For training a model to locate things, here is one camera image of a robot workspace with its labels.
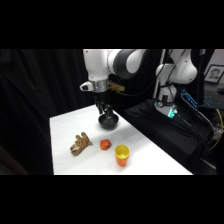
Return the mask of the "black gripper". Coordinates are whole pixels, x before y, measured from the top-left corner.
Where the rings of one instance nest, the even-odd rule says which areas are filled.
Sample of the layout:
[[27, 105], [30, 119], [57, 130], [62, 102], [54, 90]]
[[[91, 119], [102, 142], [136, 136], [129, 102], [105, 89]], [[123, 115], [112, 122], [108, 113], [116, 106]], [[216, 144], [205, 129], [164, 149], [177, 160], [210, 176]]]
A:
[[112, 106], [107, 104], [108, 101], [108, 92], [100, 92], [94, 94], [95, 104], [99, 110], [99, 114], [102, 115], [105, 113], [107, 119], [111, 119], [113, 116]]

